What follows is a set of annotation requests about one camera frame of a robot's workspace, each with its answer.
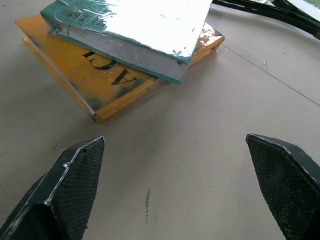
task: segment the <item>carbon fiber texture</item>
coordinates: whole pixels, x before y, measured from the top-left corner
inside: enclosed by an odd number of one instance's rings
[[[247,143],[261,192],[285,238],[314,239],[306,235],[319,217],[319,190],[284,149],[254,137]]]
[[[96,197],[104,142],[97,141],[82,149],[54,194],[54,215],[67,238],[81,240]]]

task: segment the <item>book with teal cover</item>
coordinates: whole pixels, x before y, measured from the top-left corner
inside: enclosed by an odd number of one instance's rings
[[[57,0],[41,11],[51,33],[120,63],[180,83],[210,0]]]

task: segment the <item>beige floor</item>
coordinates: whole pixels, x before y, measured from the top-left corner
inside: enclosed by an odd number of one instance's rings
[[[245,136],[297,144],[320,163],[320,41],[213,5],[207,21],[226,36],[224,46],[192,67],[184,84],[163,84],[96,124],[13,23],[49,3],[0,4],[0,224],[63,148],[105,136],[84,240],[284,239]]]

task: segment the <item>book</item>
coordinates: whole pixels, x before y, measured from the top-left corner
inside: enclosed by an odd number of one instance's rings
[[[56,0],[50,33],[150,75],[181,83],[211,0]]]
[[[15,23],[26,35],[23,37],[25,44],[97,122],[104,121],[162,82],[157,77],[48,34],[51,27],[40,14],[20,18]],[[190,64],[213,53],[224,39],[206,23]]]

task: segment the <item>yellow book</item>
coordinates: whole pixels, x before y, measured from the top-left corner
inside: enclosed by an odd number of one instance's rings
[[[161,80],[82,46],[48,34],[40,14],[15,23],[26,34],[23,41],[78,101],[101,122],[157,87]],[[191,65],[214,52],[225,37],[207,23],[203,26]]]

